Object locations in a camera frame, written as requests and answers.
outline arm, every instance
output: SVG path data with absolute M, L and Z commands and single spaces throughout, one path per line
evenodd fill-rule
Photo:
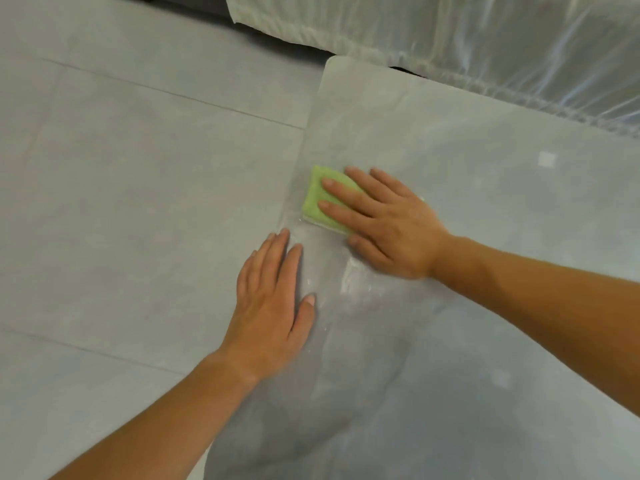
M 572 370 L 640 415 L 640 284 L 491 249 L 450 235 L 406 186 L 372 169 L 346 173 L 366 194 L 323 186 L 350 209 L 320 203 L 353 229 L 375 268 L 434 278 L 516 325 Z
M 287 230 L 269 236 L 244 263 L 236 311 L 219 350 L 51 480 L 187 478 L 244 398 L 298 354 L 313 325 L 313 296 L 304 298 L 294 319 L 301 247 L 282 262 L 288 238 Z

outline forearm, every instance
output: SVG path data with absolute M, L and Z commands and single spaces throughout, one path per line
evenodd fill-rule
M 453 237 L 433 277 L 499 314 L 640 415 L 640 284 Z
M 211 355 L 52 480 L 184 480 L 251 389 Z

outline green sponge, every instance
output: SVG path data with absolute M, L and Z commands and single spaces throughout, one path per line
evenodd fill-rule
M 357 186 L 356 182 L 342 172 L 325 166 L 315 166 L 313 167 L 313 170 L 311 170 L 309 190 L 307 192 L 305 202 L 302 204 L 302 218 L 311 222 L 311 224 L 316 224 L 330 230 L 348 234 L 349 229 L 347 227 L 334 221 L 331 217 L 327 217 L 323 211 L 318 208 L 318 201 L 320 200 L 326 200 L 345 207 L 345 205 L 336 199 L 336 197 L 327 193 L 324 188 L 322 188 L 322 179 L 325 177 L 331 178 L 336 182 L 340 182 L 342 185 L 345 185 L 350 189 L 363 192 L 363 190 Z

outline translucent plastic sheet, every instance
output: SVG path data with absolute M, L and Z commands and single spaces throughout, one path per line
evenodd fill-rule
M 216 439 L 206 480 L 637 478 L 638 418 L 480 306 L 372 272 L 301 205 L 313 164 L 378 165 L 453 233 L 640 280 L 638 154 L 632 138 L 332 58 L 281 222 L 305 245 L 317 322 Z
M 640 136 L 640 0 L 227 0 L 235 22 Z

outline floor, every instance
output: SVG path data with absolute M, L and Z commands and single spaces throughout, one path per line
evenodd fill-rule
M 326 59 L 135 0 L 0 0 L 0 477 L 48 477 L 219 345 Z

